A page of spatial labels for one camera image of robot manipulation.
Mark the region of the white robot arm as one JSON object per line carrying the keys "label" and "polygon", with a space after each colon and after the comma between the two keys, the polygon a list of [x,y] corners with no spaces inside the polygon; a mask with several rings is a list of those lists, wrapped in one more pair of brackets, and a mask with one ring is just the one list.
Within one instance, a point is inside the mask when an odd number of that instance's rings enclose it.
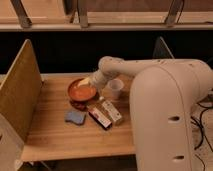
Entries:
{"label": "white robot arm", "polygon": [[133,78],[129,106],[138,171],[196,171],[191,113],[213,89],[213,69],[197,59],[105,56],[88,82],[102,89],[119,75]]}

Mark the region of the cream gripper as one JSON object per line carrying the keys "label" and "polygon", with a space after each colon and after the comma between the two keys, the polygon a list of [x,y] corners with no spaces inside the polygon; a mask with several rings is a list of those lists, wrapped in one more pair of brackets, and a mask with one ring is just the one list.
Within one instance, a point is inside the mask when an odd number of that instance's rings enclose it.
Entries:
{"label": "cream gripper", "polygon": [[106,85],[106,77],[100,70],[97,70],[78,83],[78,86],[83,85],[92,85],[97,89],[103,89]]}

